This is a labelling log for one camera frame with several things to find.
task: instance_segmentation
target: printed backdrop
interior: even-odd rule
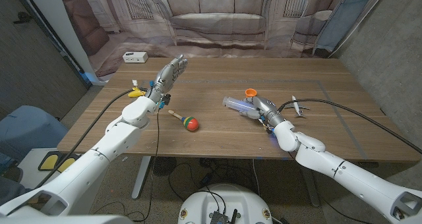
[[[97,76],[150,57],[327,57],[378,0],[63,0]]]

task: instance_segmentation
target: plastic syringe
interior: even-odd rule
[[[233,99],[231,97],[226,96],[223,99],[223,105],[235,109],[237,111],[248,111],[251,109],[256,109],[256,107],[250,103],[244,102],[244,101],[240,101],[238,99]]]

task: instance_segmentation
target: wooden handle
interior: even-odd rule
[[[174,117],[177,117],[179,119],[182,119],[182,116],[178,115],[176,112],[169,110],[170,115],[173,115]]]

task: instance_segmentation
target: white power strip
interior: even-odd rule
[[[126,52],[123,55],[125,63],[145,63],[147,59],[146,52]]]

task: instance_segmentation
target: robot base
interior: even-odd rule
[[[251,190],[236,184],[213,184],[209,186],[211,192],[219,194],[226,203],[226,220],[231,221],[233,212],[237,209],[235,224],[271,224],[271,213],[266,202]],[[214,195],[223,214],[224,203],[220,197]],[[178,224],[214,223],[212,217],[217,211],[217,203],[209,192],[195,192],[180,208]]]

